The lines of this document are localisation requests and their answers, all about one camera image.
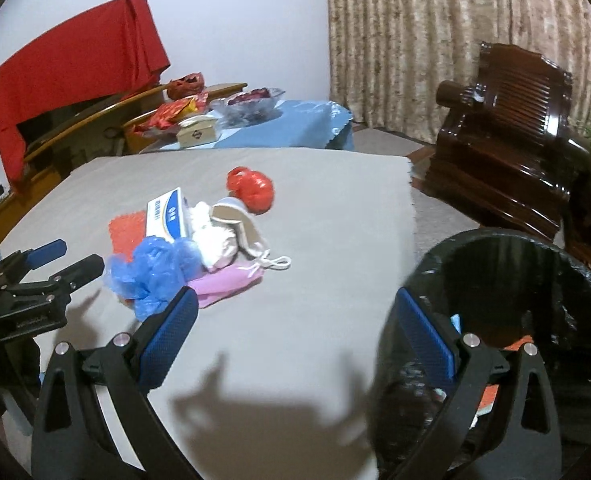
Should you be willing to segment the beige patterned curtain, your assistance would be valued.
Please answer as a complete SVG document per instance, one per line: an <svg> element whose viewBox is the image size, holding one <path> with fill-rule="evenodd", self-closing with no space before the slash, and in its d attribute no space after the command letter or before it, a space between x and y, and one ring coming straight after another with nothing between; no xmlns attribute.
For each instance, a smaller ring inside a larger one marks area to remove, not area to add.
<svg viewBox="0 0 591 480"><path fill-rule="evenodd" d="M371 128L431 143L440 82L469 82L480 46L514 44L573 77L571 117L591 119L589 0L328 0L330 94Z"/></svg>

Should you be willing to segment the orange foam net front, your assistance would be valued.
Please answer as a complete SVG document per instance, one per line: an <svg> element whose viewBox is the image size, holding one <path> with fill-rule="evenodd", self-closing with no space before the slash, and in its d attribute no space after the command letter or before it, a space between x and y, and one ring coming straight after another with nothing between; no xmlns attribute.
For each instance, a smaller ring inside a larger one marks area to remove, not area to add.
<svg viewBox="0 0 591 480"><path fill-rule="evenodd" d="M507 361L510 361L512 358L514 358L524 344L534 344L533 338L530 335L527 335L503 348L503 351L508 354ZM487 382L478 406L478 416L489 414L489 412L493 410L493 405L498 394L499 386L504 381L505 375L506 372L497 372Z"/></svg>

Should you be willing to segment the beige tissue box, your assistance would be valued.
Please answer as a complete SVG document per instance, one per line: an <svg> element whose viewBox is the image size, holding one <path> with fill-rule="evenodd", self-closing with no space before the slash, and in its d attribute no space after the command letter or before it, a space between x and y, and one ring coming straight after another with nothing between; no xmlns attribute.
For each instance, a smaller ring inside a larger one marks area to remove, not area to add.
<svg viewBox="0 0 591 480"><path fill-rule="evenodd" d="M194 148L218 142L218 118L209 115L188 117L178 124L176 141L180 148Z"/></svg>

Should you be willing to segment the white blue medicine box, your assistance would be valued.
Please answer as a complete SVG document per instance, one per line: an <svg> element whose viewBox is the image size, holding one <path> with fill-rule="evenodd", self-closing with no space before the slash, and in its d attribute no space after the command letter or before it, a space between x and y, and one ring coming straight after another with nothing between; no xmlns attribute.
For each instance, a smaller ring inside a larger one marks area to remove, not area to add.
<svg viewBox="0 0 591 480"><path fill-rule="evenodd" d="M146 207L145 236L159 237L173 243L191 237L188 203L181 188L173 188L152 200Z"/></svg>

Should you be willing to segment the blue plastic bag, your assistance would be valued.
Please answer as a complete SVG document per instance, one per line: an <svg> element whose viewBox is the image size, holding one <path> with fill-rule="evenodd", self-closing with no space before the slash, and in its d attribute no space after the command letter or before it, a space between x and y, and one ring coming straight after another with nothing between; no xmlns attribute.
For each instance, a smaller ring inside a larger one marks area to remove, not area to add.
<svg viewBox="0 0 591 480"><path fill-rule="evenodd" d="M134 249L131 261L109 258L105 282L128 302L138 322L161 313L177 292L204 273L197 245L188 237L168 242L147 236Z"/></svg>

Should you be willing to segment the orange foam net back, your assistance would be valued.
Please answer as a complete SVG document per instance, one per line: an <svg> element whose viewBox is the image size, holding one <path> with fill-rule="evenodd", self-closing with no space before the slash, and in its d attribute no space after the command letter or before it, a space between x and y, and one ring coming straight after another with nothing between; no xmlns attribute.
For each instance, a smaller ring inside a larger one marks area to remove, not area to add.
<svg viewBox="0 0 591 480"><path fill-rule="evenodd" d="M134 250L146 235L146 211L121 214L109 222L108 229L113 254L132 261Z"/></svg>

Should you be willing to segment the red plastic bag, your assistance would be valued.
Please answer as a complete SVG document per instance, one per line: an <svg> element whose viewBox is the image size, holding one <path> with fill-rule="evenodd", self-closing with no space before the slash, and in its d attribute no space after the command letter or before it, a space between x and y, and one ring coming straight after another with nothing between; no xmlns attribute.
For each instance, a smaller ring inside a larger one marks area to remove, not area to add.
<svg viewBox="0 0 591 480"><path fill-rule="evenodd" d="M227 174L226 188L230 196L238 198L253 214L264 214L273 206L273 181L261 171L236 167Z"/></svg>

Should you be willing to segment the glass fruit bowl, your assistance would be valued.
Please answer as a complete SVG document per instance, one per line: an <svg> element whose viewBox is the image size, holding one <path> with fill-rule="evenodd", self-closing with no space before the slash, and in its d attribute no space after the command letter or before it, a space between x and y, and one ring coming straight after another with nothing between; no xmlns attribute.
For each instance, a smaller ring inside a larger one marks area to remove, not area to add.
<svg viewBox="0 0 591 480"><path fill-rule="evenodd" d="M239 92L211 102L213 112L227 127L245 127L266 122L278 115L278 102L285 91L278 88L257 88Z"/></svg>

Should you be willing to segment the grey table cloth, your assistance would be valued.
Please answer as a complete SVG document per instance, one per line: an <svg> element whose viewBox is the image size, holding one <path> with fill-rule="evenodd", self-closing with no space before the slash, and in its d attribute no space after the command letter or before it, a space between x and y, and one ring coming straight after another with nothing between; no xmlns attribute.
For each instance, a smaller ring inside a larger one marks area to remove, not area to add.
<svg viewBox="0 0 591 480"><path fill-rule="evenodd" d="M98 158L0 250L60 238L63 264L108 256L113 218L173 188L214 203L237 167L273 181L274 204L256 226L291 266L202 310L151 404L208 479L373 479L366 393L383 324L415 265L408 159L310 148Z"/></svg>

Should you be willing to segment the white tissue large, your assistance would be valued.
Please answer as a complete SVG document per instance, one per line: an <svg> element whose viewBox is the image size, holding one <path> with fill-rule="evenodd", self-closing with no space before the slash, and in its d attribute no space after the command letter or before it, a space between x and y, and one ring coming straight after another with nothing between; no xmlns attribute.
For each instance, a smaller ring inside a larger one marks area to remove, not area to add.
<svg viewBox="0 0 591 480"><path fill-rule="evenodd" d="M210 273L229 266L238 254L237 236L229 226L220 226L211 219L211 208L198 202L188 209L192 241L196 244L202 265Z"/></svg>

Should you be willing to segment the red cloth cover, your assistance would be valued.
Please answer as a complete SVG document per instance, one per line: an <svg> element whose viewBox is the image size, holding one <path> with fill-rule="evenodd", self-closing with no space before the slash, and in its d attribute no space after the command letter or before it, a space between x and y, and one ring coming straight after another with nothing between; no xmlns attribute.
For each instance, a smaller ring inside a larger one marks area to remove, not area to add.
<svg viewBox="0 0 591 480"><path fill-rule="evenodd" d="M10 186L24 180L18 125L56 108L131 94L170 66L148 0L111 0L44 32L0 65L0 159Z"/></svg>

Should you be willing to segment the red bag on cabinet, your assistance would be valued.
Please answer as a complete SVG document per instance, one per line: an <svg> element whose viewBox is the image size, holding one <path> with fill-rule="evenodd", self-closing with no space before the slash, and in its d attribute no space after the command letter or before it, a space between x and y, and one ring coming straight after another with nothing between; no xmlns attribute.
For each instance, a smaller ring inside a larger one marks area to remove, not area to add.
<svg viewBox="0 0 591 480"><path fill-rule="evenodd" d="M201 72L191 73L182 78L173 79L166 87L166 95L170 100L179 100L187 96L196 96L204 91L204 75Z"/></svg>

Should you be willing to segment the pink drawstring bag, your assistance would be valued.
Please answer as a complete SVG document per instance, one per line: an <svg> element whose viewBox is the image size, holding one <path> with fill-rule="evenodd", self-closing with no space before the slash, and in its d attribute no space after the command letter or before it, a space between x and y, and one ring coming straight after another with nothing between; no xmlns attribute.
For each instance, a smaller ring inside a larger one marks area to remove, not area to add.
<svg viewBox="0 0 591 480"><path fill-rule="evenodd" d="M244 292L262 281L264 269L260 263L231 264L207 273L187 283L198 297L200 309Z"/></svg>

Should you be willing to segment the orange foam net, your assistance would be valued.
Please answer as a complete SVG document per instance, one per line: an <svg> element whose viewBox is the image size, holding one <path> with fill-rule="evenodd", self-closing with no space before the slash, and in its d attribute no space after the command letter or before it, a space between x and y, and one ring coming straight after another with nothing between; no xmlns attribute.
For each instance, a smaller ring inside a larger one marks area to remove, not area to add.
<svg viewBox="0 0 591 480"><path fill-rule="evenodd" d="M503 351L508 354L507 361L510 361L512 358L514 358L524 344L534 344L533 338L530 335L527 335L503 348ZM478 416L489 414L489 412L493 410L493 405L498 394L499 386L504 381L505 375L506 372L497 372L487 382L478 406Z"/></svg>
<svg viewBox="0 0 591 480"><path fill-rule="evenodd" d="M132 261L134 250L146 235L146 211L121 214L109 222L108 229L113 254Z"/></svg>

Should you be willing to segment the red snack packets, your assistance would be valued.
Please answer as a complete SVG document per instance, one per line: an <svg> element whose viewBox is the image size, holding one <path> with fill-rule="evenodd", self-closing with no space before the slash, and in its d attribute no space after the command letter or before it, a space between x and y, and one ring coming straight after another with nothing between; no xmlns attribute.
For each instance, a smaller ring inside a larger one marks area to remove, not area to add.
<svg viewBox="0 0 591 480"><path fill-rule="evenodd" d="M203 113L208 107L208 97L209 93L204 91L194 96L165 102L154 111L154 114L146 122L136 125L134 130L169 129L189 116Z"/></svg>

